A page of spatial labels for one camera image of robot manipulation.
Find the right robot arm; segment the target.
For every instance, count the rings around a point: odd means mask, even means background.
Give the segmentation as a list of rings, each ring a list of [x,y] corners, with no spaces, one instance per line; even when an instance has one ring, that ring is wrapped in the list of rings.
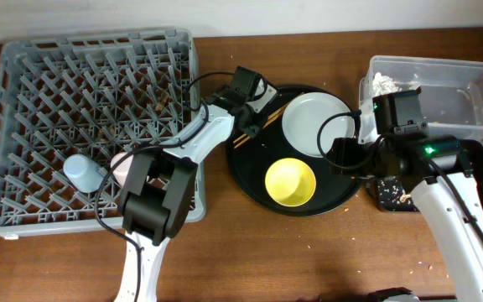
[[[459,301],[483,301],[483,147],[430,136],[420,89],[375,96],[346,115],[351,138],[319,153],[332,173],[397,178],[428,223]]]

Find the pink cup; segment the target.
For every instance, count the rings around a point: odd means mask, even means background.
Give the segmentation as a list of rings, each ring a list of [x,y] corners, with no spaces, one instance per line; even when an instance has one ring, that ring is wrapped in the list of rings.
[[[131,155],[122,160],[126,154],[126,152],[116,154],[110,163],[110,168],[113,169],[112,175],[121,187],[123,187],[125,184],[133,159],[133,156]]]

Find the yellow bowl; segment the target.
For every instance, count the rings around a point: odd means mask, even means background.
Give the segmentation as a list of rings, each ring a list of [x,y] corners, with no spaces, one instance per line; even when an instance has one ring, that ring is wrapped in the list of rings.
[[[265,174],[268,195],[279,205],[299,207],[316,191],[314,171],[302,160],[285,158],[274,162]]]

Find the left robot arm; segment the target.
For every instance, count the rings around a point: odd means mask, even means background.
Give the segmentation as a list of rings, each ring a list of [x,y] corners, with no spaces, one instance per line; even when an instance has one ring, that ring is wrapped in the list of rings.
[[[267,122],[263,110],[272,99],[236,103],[210,96],[173,138],[115,157],[111,172],[122,187],[118,210],[127,241],[118,301],[157,299],[164,254],[189,214],[199,165],[235,131],[255,136]]]

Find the food scraps pile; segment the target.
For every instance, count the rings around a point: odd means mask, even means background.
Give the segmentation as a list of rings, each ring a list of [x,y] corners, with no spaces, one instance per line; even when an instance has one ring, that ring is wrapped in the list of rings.
[[[382,206],[411,206],[411,196],[407,194],[398,179],[378,180],[377,197]]]

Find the blue cup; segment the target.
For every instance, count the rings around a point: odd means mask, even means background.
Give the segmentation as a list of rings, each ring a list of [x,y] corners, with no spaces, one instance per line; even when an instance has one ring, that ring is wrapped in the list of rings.
[[[63,170],[71,184],[82,193],[97,191],[103,180],[100,165],[82,154],[71,155],[64,162]]]

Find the white tissue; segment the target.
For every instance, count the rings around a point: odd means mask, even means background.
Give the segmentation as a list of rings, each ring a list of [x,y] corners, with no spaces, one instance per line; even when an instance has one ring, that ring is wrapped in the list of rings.
[[[383,75],[381,72],[377,72],[371,84],[371,96],[382,96],[391,94],[393,92],[399,92],[402,89],[393,81],[393,79],[387,75]]]

